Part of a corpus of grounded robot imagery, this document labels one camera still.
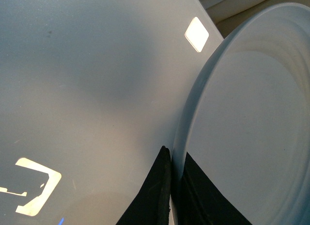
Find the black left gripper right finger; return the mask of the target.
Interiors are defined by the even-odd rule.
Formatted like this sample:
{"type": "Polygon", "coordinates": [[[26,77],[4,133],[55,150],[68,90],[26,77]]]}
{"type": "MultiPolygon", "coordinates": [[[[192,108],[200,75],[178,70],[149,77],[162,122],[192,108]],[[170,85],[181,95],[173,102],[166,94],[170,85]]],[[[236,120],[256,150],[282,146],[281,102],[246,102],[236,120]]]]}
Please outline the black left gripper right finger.
{"type": "Polygon", "coordinates": [[[179,225],[251,224],[216,188],[189,153],[181,180],[173,184],[173,203],[179,225]]]}

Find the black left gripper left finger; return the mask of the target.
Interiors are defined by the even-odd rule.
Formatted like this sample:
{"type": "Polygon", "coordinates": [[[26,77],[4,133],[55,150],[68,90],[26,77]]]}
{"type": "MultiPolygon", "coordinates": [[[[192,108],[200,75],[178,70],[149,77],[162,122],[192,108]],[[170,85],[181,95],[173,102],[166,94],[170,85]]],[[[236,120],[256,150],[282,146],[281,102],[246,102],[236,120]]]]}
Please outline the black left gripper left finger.
{"type": "Polygon", "coordinates": [[[118,225],[169,224],[171,195],[170,150],[162,146],[138,194],[118,225]]]}

